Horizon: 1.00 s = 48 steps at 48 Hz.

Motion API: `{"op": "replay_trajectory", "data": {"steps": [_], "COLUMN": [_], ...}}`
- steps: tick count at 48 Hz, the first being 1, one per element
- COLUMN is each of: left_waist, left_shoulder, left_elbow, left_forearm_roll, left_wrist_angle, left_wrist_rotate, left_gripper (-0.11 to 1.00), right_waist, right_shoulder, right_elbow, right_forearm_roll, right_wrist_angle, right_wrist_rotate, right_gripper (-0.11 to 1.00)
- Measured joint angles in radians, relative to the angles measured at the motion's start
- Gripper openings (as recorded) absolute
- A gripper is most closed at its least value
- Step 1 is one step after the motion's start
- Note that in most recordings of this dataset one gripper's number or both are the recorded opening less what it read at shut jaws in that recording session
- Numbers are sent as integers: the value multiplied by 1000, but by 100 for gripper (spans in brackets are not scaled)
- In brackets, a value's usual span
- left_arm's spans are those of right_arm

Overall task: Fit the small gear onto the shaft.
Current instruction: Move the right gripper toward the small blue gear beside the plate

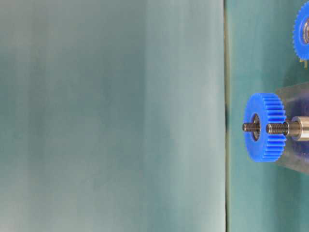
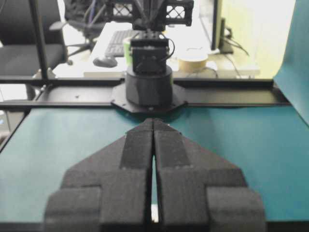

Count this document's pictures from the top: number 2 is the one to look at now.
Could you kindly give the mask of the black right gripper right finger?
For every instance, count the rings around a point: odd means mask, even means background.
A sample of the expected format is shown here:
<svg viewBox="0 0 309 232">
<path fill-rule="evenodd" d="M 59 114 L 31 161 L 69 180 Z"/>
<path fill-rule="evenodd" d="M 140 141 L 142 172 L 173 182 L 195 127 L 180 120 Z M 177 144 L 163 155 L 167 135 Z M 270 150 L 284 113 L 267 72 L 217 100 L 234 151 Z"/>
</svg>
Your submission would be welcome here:
<svg viewBox="0 0 309 232">
<path fill-rule="evenodd" d="M 159 223 L 165 232 L 263 232 L 266 214 L 242 169 L 154 121 Z"/>
</svg>

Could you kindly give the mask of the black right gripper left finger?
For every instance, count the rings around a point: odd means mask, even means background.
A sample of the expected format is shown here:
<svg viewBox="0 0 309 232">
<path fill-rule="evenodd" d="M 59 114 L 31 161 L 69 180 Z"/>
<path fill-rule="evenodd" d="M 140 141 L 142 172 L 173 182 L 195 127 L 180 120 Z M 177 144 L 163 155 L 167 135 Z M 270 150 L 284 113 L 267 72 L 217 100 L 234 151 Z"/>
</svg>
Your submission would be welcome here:
<svg viewBox="0 0 309 232">
<path fill-rule="evenodd" d="M 151 223 L 153 122 L 69 167 L 44 213 L 47 232 L 144 232 Z"/>
</svg>

